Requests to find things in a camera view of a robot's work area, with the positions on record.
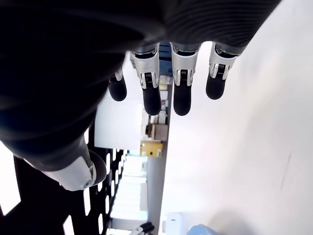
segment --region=cardboard box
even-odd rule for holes
[[[162,157],[162,149],[162,143],[142,141],[140,145],[140,154],[141,156],[160,158]]]

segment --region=white object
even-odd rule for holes
[[[160,91],[160,96],[162,100],[166,100],[168,97],[168,91]]]
[[[81,156],[61,170],[42,171],[42,173],[59,182],[69,191],[84,190],[92,186],[97,178],[94,164],[89,168]]]
[[[159,113],[159,116],[158,116],[158,123],[159,124],[165,124],[166,117],[167,117],[166,112],[165,111],[161,111]]]
[[[178,212],[167,214],[166,219],[166,235],[181,235],[182,232],[182,216]]]

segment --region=metal joint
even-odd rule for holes
[[[180,86],[182,80],[182,70],[187,71],[184,74],[187,80],[187,86],[192,85],[193,75],[196,71],[197,57],[200,47],[196,50],[179,49],[171,43],[172,48],[172,64],[173,64],[173,77],[176,86]]]
[[[158,58],[159,44],[150,51],[135,52],[132,51],[132,57],[135,62],[137,75],[140,80],[141,87],[147,89],[147,85],[151,83],[154,88],[159,84],[159,58]]]
[[[223,80],[227,79],[228,72],[232,68],[235,60],[240,54],[227,53],[221,47],[216,47],[216,43],[213,42],[210,54],[210,76],[216,78],[217,74],[220,74]]]

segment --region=black fabric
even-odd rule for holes
[[[125,51],[162,40],[244,47],[278,3],[2,1],[0,140],[21,157],[58,155],[90,125]],[[144,98],[157,114],[159,93]]]

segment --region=black perforated panel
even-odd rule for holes
[[[63,235],[63,223],[70,215],[75,235],[99,235],[98,218],[103,215],[103,232],[111,227],[110,214],[118,190],[115,185],[115,194],[112,196],[111,183],[116,182],[115,174],[118,163],[121,161],[123,150],[116,153],[113,161],[113,150],[94,147],[94,129],[89,131],[89,149],[99,154],[104,161],[110,153],[110,172],[103,182],[102,189],[89,188],[90,212],[86,216],[84,207],[84,192],[70,192],[58,182],[48,178],[32,168],[25,161],[15,158],[16,176],[21,196],[21,202],[6,216],[0,213],[0,234],[29,234],[29,235]],[[105,199],[109,196],[109,212],[106,213]]]

